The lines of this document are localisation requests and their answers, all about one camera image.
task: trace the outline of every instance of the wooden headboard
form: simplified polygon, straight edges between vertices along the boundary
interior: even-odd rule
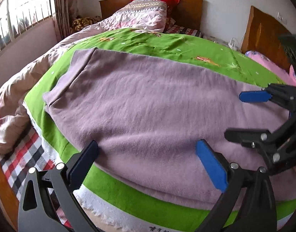
[[[100,1],[102,18],[108,18],[117,10],[126,6],[131,0],[102,0]],[[199,30],[202,17],[203,0],[180,0],[172,11],[172,17],[179,26]]]
[[[278,40],[279,35],[286,33],[290,32],[277,19],[251,6],[241,51],[258,51],[289,72],[290,63]]]

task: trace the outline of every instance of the silver bolt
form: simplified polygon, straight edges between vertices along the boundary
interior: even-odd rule
[[[275,153],[273,155],[273,162],[277,163],[280,160],[280,154],[279,153]]]
[[[29,168],[29,173],[34,173],[36,171],[36,168],[35,167],[30,167]]]
[[[238,169],[239,168],[239,165],[236,162],[232,162],[231,163],[231,168],[232,169]]]
[[[261,140],[262,141],[267,140],[267,134],[266,133],[261,134]]]
[[[62,168],[64,168],[64,163],[59,163],[59,164],[57,164],[56,165],[56,168],[58,169],[58,170],[61,170]]]
[[[260,170],[261,173],[266,173],[266,168],[265,167],[260,167],[259,170]]]

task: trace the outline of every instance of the curtain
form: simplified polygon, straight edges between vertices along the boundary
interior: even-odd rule
[[[77,16],[77,0],[54,0],[53,20],[57,40],[61,41],[71,34],[71,24]]]

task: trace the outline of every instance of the wooden bed frame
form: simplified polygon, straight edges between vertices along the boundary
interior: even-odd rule
[[[102,18],[108,18],[117,10],[129,4],[131,0],[102,0],[100,1]],[[186,28],[199,30],[202,18],[203,0],[180,0],[173,9],[172,17],[176,24]]]
[[[289,72],[291,64],[278,40],[279,35],[287,33],[290,32],[277,19],[251,6],[241,51],[258,51]]]
[[[107,18],[115,11],[127,5],[130,0],[103,0],[100,1],[102,16]],[[181,0],[173,11],[173,18],[180,26],[199,30],[202,16],[203,0]],[[288,33],[288,30],[272,16],[263,13],[251,6],[246,34],[243,40],[242,51],[259,51],[278,66],[289,70],[285,53],[277,39],[278,35]],[[8,181],[0,166],[0,198],[4,208],[17,229],[17,217],[19,202],[10,188]]]

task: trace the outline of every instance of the wall outlet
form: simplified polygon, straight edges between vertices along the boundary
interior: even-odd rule
[[[284,24],[287,24],[287,20],[278,12],[278,20]]]

